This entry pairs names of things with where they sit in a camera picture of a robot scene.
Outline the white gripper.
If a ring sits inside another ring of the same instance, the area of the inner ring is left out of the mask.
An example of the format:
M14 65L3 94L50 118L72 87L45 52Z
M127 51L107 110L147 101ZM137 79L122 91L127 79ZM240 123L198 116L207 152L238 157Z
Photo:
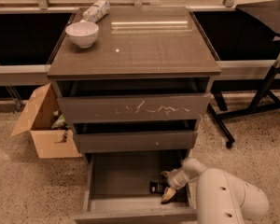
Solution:
M170 187L167 187L161 197L162 203L168 203L175 196L177 189L185 187L192 178L197 175L191 172L186 172L182 168L174 169L172 171L161 171L161 175L167 178Z

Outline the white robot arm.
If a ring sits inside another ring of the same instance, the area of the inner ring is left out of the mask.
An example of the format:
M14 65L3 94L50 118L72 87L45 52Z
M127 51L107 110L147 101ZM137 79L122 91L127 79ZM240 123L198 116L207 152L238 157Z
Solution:
M224 170L207 168L192 157L184 159L180 168L161 174L168 184L163 203L197 179L198 224L245 224L246 220L262 219L269 211L268 198L260 188Z

